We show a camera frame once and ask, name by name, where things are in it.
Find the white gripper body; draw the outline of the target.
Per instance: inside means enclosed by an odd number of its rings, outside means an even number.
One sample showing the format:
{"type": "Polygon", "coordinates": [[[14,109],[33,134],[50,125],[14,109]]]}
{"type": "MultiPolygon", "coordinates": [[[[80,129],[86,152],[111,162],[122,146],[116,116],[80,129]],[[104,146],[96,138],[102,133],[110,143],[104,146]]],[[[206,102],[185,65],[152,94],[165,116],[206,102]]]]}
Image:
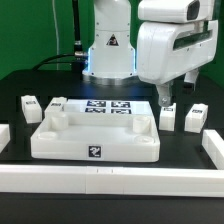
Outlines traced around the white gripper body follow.
{"type": "Polygon", "coordinates": [[[160,85],[213,60],[218,21],[208,22],[208,31],[191,43],[195,24],[144,22],[137,39],[137,75],[141,81],[160,85]]]}

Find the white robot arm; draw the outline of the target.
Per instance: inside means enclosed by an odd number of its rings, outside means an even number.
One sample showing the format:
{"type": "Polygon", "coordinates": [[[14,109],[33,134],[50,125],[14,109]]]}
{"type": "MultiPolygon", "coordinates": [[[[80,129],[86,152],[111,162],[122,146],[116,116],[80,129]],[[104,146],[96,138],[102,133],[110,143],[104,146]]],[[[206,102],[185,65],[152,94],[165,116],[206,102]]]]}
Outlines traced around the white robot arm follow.
{"type": "Polygon", "coordinates": [[[154,84],[158,103],[172,104],[172,82],[194,81],[213,60],[218,21],[215,0],[141,0],[137,45],[130,43],[129,0],[94,0],[95,39],[83,71],[88,81],[120,85],[131,77],[154,84]]]}

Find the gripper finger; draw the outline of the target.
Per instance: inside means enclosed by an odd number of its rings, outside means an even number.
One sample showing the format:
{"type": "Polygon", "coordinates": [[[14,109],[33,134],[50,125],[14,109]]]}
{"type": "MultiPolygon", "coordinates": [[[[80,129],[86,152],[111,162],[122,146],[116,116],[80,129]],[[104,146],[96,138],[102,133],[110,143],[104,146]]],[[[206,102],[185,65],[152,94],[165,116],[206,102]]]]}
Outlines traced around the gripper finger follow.
{"type": "Polygon", "coordinates": [[[194,90],[196,88],[196,82],[199,75],[199,69],[194,69],[185,74],[184,88],[188,90],[194,90]]]}
{"type": "Polygon", "coordinates": [[[167,82],[156,86],[160,106],[170,106],[172,103],[172,83],[167,82]]]}

